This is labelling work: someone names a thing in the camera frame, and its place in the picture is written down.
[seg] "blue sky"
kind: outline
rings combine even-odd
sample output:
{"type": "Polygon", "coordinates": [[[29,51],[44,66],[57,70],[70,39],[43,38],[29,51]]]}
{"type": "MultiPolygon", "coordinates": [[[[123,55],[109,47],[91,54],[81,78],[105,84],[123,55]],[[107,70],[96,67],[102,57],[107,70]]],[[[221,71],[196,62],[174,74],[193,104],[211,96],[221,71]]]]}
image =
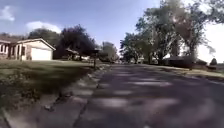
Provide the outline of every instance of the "blue sky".
{"type": "MultiPolygon", "coordinates": [[[[0,32],[27,34],[45,27],[60,32],[64,27],[81,24],[97,43],[110,41],[120,47],[126,32],[134,32],[135,24],[146,8],[160,0],[0,0],[0,32]]],[[[207,25],[206,37],[216,53],[199,47],[199,58],[210,62],[216,57],[224,61],[223,25],[207,25]]]]}

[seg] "garage door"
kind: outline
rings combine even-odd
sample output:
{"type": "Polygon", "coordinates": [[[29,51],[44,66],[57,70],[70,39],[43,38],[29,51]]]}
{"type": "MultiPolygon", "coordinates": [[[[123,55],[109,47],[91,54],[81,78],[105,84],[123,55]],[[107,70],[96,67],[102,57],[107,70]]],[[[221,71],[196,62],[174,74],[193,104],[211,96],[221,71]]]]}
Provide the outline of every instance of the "garage door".
{"type": "Polygon", "coordinates": [[[31,49],[32,60],[51,60],[52,51],[32,48],[31,49]]]}

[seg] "window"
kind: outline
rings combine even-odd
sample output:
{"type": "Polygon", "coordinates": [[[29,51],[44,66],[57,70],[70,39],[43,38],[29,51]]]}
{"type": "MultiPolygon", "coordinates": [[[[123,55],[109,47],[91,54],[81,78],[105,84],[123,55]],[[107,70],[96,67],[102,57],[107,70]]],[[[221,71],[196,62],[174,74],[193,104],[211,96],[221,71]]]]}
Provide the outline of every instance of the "window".
{"type": "Polygon", "coordinates": [[[22,47],[22,56],[25,55],[25,50],[26,50],[26,48],[23,46],[23,47],[22,47]]]}

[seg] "asphalt road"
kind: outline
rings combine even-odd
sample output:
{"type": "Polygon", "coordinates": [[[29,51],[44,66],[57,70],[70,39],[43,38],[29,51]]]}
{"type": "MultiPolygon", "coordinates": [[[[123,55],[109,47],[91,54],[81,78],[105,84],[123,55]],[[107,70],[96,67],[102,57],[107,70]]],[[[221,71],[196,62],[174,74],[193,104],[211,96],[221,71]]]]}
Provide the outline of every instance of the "asphalt road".
{"type": "Polygon", "coordinates": [[[223,128],[224,86],[115,65],[104,75],[75,128],[223,128]]]}

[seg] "grass lawn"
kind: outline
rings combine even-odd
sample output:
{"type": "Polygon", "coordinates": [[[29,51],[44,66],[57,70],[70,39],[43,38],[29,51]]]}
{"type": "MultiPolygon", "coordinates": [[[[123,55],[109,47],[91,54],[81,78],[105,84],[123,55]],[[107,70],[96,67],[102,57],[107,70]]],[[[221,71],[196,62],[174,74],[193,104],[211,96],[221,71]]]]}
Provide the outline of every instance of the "grass lawn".
{"type": "Polygon", "coordinates": [[[36,101],[42,94],[58,93],[91,71],[88,63],[0,61],[0,106],[24,98],[36,101]]]}
{"type": "Polygon", "coordinates": [[[184,69],[184,68],[176,68],[176,67],[168,67],[168,66],[155,66],[156,69],[159,69],[161,71],[166,71],[166,72],[173,72],[181,75],[192,75],[192,76],[197,76],[197,77],[204,77],[208,78],[211,80],[219,80],[219,81],[224,81],[224,74],[223,73],[218,73],[218,72],[210,72],[210,71],[205,71],[205,70],[198,70],[198,69],[184,69]]]}

